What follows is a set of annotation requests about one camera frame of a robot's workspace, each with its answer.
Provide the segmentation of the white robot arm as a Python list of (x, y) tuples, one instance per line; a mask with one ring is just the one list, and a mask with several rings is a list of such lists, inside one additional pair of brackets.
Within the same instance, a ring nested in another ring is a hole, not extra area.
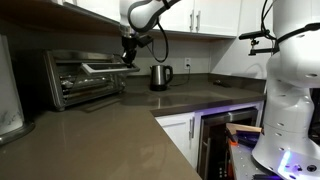
[(320, 87), (320, 0), (273, 0), (272, 7), (272, 31), (240, 36), (275, 42), (263, 128), (252, 157), (283, 180), (320, 180), (320, 147), (308, 137), (310, 90)]

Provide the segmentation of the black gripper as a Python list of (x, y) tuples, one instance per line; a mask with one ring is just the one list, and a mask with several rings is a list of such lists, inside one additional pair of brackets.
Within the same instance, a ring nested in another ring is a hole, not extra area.
[(136, 56), (137, 40), (135, 37), (122, 37), (122, 46), (124, 48), (121, 56), (126, 64), (131, 64)]

